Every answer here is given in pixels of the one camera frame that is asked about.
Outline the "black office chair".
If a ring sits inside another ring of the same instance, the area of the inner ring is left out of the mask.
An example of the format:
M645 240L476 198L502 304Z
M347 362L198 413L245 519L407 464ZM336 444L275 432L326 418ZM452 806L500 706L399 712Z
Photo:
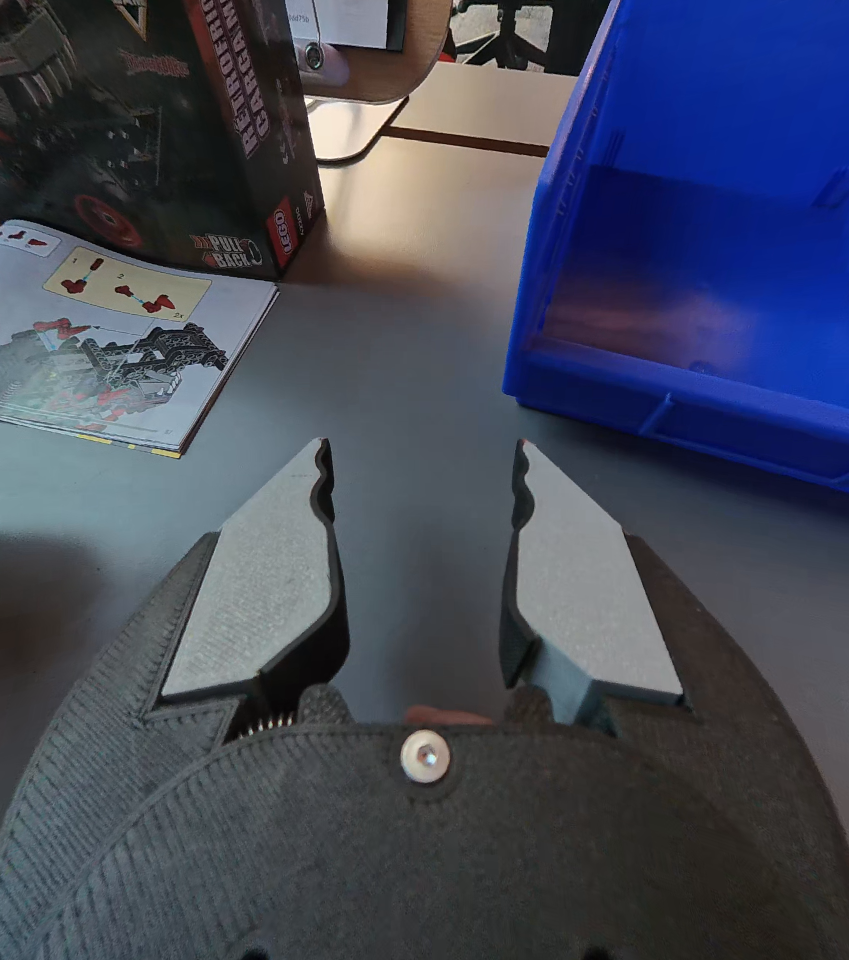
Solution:
M457 1L442 55L466 66L575 77L609 1Z

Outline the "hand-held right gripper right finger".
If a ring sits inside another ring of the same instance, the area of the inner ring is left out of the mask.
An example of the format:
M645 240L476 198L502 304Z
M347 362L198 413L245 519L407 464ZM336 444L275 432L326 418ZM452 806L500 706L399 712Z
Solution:
M564 726L592 725L607 699L681 706L685 690L622 525L525 438L512 491L505 687L541 691Z

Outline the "lego instruction booklet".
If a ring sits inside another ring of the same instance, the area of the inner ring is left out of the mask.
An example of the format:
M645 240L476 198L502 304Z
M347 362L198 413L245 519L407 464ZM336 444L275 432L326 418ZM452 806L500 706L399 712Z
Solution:
M0 224L0 422L180 458L279 294Z

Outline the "blue plastic storage bin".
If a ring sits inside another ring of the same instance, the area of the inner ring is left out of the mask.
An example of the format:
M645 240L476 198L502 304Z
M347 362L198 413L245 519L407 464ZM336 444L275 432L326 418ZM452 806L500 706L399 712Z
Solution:
M849 1L610 2L502 390L849 494Z

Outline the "dark lego set box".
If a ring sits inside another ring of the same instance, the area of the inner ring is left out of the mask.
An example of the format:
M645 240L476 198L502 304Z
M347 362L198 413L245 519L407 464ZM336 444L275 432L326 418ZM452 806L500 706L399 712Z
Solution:
M0 1L0 224L275 281L324 210L285 2Z

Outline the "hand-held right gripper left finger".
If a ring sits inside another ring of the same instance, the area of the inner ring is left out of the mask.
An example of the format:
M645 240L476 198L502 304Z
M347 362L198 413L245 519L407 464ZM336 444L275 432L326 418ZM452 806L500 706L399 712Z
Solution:
M350 651L334 462L313 438L220 528L161 688L167 702L297 702Z

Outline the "small grey webcam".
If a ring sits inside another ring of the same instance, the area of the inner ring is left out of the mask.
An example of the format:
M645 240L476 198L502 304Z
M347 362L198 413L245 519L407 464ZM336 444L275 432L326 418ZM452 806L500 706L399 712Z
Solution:
M334 46L317 40L295 40L298 74L307 90L319 87L341 88L350 79L345 54Z

